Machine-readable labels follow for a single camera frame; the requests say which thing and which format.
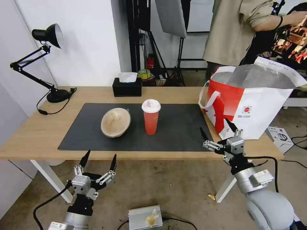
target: cup lid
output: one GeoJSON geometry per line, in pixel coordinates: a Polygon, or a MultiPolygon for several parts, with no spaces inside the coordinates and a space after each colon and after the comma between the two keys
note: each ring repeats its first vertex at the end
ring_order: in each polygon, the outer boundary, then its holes
{"type": "Polygon", "coordinates": [[[146,113],[155,113],[160,111],[161,105],[160,103],[155,99],[148,99],[143,102],[142,104],[142,110],[146,113]]]}

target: plastic cup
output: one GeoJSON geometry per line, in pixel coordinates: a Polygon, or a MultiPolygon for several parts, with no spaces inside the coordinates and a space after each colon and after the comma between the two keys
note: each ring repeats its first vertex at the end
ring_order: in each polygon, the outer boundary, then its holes
{"type": "Polygon", "coordinates": [[[157,100],[148,99],[143,102],[145,130],[147,135],[155,135],[158,125],[158,117],[161,105],[157,100]]]}

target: black tissue box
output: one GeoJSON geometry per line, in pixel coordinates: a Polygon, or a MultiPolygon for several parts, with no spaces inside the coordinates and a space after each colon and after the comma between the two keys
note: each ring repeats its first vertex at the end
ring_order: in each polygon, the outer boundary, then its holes
{"type": "Polygon", "coordinates": [[[142,80],[137,78],[135,82],[120,82],[115,78],[113,82],[114,97],[118,96],[142,96],[142,80]]]}

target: table leg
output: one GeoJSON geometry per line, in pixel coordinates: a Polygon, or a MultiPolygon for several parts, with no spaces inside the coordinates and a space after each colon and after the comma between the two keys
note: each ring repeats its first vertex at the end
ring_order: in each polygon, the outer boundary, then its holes
{"type": "Polygon", "coordinates": [[[218,203],[221,203],[224,197],[227,195],[227,193],[231,190],[231,188],[235,185],[236,182],[237,182],[237,179],[232,174],[230,174],[227,177],[224,184],[222,185],[222,187],[219,189],[219,191],[215,195],[215,200],[218,203]]]}
{"type": "MultiPolygon", "coordinates": [[[[32,164],[41,172],[41,174],[47,179],[47,181],[55,188],[57,192],[62,191],[65,188],[65,185],[62,183],[60,178],[55,174],[55,172],[50,168],[49,164],[42,160],[30,160],[32,164]]],[[[61,195],[67,203],[71,203],[73,200],[72,194],[66,190],[61,195]]]]}

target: black desk lamp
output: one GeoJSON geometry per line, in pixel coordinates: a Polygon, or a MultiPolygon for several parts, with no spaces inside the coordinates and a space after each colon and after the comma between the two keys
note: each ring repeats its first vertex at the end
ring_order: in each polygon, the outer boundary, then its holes
{"type": "Polygon", "coordinates": [[[46,30],[39,30],[34,29],[32,30],[32,36],[35,40],[40,41],[40,43],[43,45],[38,50],[34,51],[33,53],[30,53],[29,55],[25,56],[24,58],[18,60],[17,62],[11,63],[10,67],[25,75],[26,77],[32,79],[33,81],[36,81],[37,83],[41,84],[42,86],[45,86],[50,90],[50,93],[47,95],[47,100],[51,103],[57,103],[62,102],[66,99],[69,99],[71,96],[71,93],[69,93],[67,90],[64,89],[56,89],[54,85],[45,82],[41,79],[38,79],[37,77],[34,77],[33,75],[29,74],[28,72],[24,71],[23,68],[27,65],[35,62],[36,60],[44,57],[45,55],[50,53],[50,45],[47,44],[47,42],[50,42],[52,45],[61,48],[63,45],[63,36],[61,29],[58,24],[53,24],[49,26],[46,30]],[[38,56],[37,58],[26,60],[27,58],[31,57],[32,55],[40,52],[41,50],[45,51],[44,54],[38,56]]]}

